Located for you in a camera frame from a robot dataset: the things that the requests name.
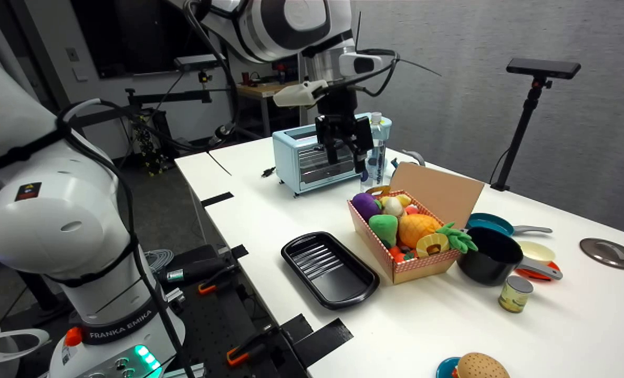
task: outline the white table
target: white table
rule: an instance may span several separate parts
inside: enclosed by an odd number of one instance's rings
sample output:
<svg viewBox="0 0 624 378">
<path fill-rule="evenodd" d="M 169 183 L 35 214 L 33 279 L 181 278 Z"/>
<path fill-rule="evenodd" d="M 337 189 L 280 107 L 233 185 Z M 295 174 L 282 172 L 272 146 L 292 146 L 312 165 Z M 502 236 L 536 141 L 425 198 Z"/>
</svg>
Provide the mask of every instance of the white table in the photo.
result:
<svg viewBox="0 0 624 378">
<path fill-rule="evenodd" d="M 339 317 L 352 332 L 352 341 L 308 367 L 312 376 L 430 378 L 441 360 L 469 351 L 493 355 L 517 378 L 624 376 L 624 272 L 599 265 L 577 248 L 582 238 L 624 247 L 617 230 L 485 187 L 474 211 L 515 226 L 552 227 L 547 238 L 521 239 L 552 248 L 564 276 L 557 283 L 536 283 L 524 311 L 513 316 L 496 302 L 499 288 L 479 287 L 457 268 L 446 276 L 388 283 L 352 231 L 346 211 L 358 183 L 294 198 L 275 174 L 260 177 L 272 167 L 271 139 L 219 149 L 211 159 L 181 159 L 177 165 L 199 201 L 233 194 L 206 211 L 229 247 L 247 248 L 242 268 L 280 324 L 302 313 L 317 330 Z M 308 231 L 330 231 L 379 274 L 371 298 L 349 311 L 317 304 L 280 255 L 286 243 Z"/>
</svg>

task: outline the black baking tray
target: black baking tray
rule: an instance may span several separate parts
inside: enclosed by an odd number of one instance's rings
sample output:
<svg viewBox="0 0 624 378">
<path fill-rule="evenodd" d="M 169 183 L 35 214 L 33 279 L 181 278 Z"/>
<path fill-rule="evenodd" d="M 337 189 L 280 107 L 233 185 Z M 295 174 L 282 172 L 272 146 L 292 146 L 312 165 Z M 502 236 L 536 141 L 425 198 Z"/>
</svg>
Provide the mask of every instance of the black baking tray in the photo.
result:
<svg viewBox="0 0 624 378">
<path fill-rule="evenodd" d="M 282 255 L 328 309 L 364 302 L 378 288 L 378 276 L 330 234 L 294 238 Z"/>
</svg>

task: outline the yellow toy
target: yellow toy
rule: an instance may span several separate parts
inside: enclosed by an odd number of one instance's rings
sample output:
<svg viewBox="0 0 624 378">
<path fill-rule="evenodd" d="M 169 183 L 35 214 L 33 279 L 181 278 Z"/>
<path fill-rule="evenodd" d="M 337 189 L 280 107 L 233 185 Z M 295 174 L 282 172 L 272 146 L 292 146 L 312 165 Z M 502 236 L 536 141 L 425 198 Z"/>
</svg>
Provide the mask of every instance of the yellow toy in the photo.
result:
<svg viewBox="0 0 624 378">
<path fill-rule="evenodd" d="M 387 206 L 387 202 L 388 202 L 390 198 L 396 198 L 396 202 L 400 205 L 400 209 L 406 209 L 406 206 L 411 205 L 411 198 L 410 198 L 410 195 L 403 195 L 403 194 L 398 194 L 398 195 L 379 195 L 378 202 L 379 202 L 383 206 Z"/>
<path fill-rule="evenodd" d="M 398 244 L 416 251 L 420 238 L 441 230 L 439 222 L 429 214 L 400 214 L 398 217 Z"/>
<path fill-rule="evenodd" d="M 432 256 L 450 251 L 450 239 L 442 234 L 429 234 L 417 239 L 416 244 L 416 256 Z"/>
</svg>

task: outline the white wall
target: white wall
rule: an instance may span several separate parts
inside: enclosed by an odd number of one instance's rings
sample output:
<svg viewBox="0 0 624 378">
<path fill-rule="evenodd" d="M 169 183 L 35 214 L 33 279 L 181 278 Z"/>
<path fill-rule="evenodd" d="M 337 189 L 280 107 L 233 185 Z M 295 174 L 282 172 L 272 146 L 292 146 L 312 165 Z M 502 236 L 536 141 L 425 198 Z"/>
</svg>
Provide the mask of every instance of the white wall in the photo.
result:
<svg viewBox="0 0 624 378">
<path fill-rule="evenodd" d="M 95 65 L 91 62 L 85 43 L 82 39 L 77 20 L 73 16 L 68 0 L 24 0 L 32 20 L 41 36 L 41 43 L 52 59 L 58 80 L 72 104 L 100 97 L 113 104 L 126 106 L 124 89 L 136 89 L 136 96 L 165 93 L 173 82 L 177 73 L 140 77 L 140 78 L 115 78 L 99 80 Z M 79 64 L 72 64 L 66 49 L 77 54 Z M 225 77 L 221 69 L 211 69 L 211 82 L 207 89 L 222 89 Z M 195 73 L 186 73 L 178 87 L 181 90 L 201 89 Z M 229 122 L 229 102 L 225 93 L 211 93 L 211 104 L 201 106 L 199 102 L 188 104 L 167 104 L 165 109 L 167 127 L 177 139 L 201 139 L 209 138 L 219 125 Z M 106 122 L 103 127 L 92 127 L 85 130 L 88 139 L 105 149 L 110 159 L 121 159 L 126 153 L 126 138 L 117 122 Z"/>
<path fill-rule="evenodd" d="M 532 82 L 505 73 L 509 59 L 580 62 L 577 78 L 542 96 L 509 185 L 624 230 L 624 0 L 352 5 L 364 13 L 360 47 L 394 49 L 442 73 L 398 65 L 388 90 L 360 97 L 360 107 L 394 120 L 394 148 L 480 181 L 509 148 Z"/>
</svg>

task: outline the small pot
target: small pot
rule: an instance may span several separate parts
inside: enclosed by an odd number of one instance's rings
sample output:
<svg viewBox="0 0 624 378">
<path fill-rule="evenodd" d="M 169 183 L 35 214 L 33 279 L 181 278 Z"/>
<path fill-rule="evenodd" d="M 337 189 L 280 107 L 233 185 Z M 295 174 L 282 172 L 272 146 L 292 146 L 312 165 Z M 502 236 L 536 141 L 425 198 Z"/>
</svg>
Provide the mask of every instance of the small pot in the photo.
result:
<svg viewBox="0 0 624 378">
<path fill-rule="evenodd" d="M 526 270 L 550 279 L 560 279 L 563 274 L 537 261 L 524 258 L 518 244 L 491 230 L 471 230 L 469 236 L 476 244 L 476 253 L 461 255 L 457 268 L 471 279 L 485 287 L 499 287 L 513 270 Z"/>
<path fill-rule="evenodd" d="M 467 222 L 467 230 L 491 230 L 503 236 L 521 236 L 521 234 L 552 234 L 547 227 L 536 227 L 536 226 L 511 226 L 509 222 L 487 214 L 487 213 L 474 213 Z"/>
</svg>

